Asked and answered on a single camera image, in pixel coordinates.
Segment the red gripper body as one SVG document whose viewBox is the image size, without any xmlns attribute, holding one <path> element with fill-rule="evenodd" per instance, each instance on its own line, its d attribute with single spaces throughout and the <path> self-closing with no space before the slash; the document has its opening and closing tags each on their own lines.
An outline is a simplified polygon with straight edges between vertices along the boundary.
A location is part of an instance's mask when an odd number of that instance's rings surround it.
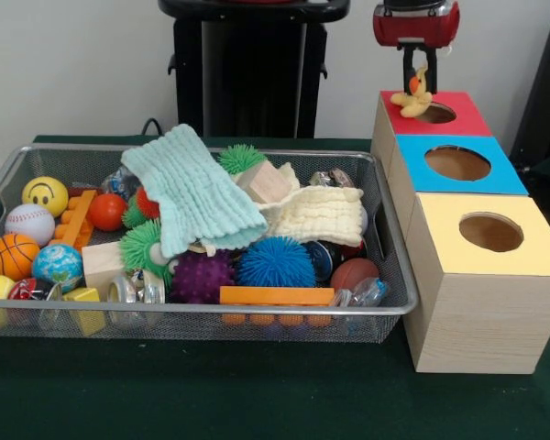
<svg viewBox="0 0 550 440">
<path fill-rule="evenodd" d="M 432 49 L 454 40 L 459 21 L 458 1 L 422 1 L 418 5 L 384 1 L 375 7 L 372 18 L 373 33 L 381 46 L 421 44 Z"/>
</svg>

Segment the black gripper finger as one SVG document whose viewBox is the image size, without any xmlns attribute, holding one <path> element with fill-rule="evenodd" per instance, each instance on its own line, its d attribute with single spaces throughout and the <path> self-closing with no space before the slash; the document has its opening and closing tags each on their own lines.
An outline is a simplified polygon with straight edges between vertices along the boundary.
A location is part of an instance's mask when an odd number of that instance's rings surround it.
<svg viewBox="0 0 550 440">
<path fill-rule="evenodd" d="M 402 72 L 403 72 L 403 91 L 406 94 L 411 93 L 410 81 L 415 76 L 415 68 L 413 67 L 413 54 L 415 46 L 402 46 Z"/>
<path fill-rule="evenodd" d="M 425 72 L 427 91 L 431 94 L 437 93 L 437 55 L 436 48 L 424 47 L 423 51 L 427 61 Z"/>
</svg>

